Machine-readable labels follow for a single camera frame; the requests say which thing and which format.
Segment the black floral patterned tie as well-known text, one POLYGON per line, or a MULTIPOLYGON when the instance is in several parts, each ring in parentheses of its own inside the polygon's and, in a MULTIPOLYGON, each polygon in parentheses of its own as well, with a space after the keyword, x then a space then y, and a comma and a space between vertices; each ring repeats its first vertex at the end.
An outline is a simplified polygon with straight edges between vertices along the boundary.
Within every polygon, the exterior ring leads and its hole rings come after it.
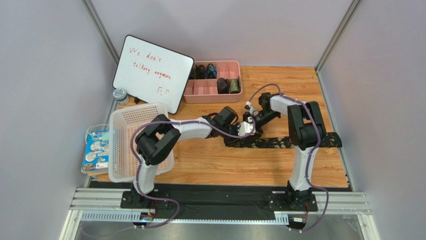
MULTIPOLYGON (((231 148, 256 148, 256 149, 292 149, 295 147, 289 136, 283 137, 263 137, 260 133, 255 133, 247 138, 223 139, 224 145, 231 148)), ((336 132, 327 132, 322 139, 320 148, 342 148, 343 143, 336 132)))

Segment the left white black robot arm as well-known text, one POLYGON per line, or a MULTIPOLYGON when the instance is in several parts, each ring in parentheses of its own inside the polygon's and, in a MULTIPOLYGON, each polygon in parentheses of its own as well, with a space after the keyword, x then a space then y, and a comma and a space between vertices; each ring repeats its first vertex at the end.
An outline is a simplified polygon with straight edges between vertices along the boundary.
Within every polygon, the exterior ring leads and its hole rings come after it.
POLYGON ((192 120, 174 120, 159 114, 137 128, 130 139, 130 150, 138 160, 133 181, 137 193, 146 197, 154 189, 158 166, 169 157, 177 142, 216 136, 243 139, 251 135, 256 126, 254 120, 233 124, 236 115, 229 108, 192 120))

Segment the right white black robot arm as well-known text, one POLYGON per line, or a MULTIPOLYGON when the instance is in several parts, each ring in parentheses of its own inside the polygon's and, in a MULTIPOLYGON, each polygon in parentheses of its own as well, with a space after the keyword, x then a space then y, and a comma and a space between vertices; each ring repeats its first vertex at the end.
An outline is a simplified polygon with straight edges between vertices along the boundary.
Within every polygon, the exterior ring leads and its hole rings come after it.
POLYGON ((284 94, 263 93, 259 98, 262 110, 254 115, 247 102, 239 136, 254 133, 280 115, 287 116, 288 133, 294 146, 293 170, 286 190, 286 205, 291 210, 304 208, 312 200, 312 171, 315 156, 327 131, 316 101, 303 102, 284 94))

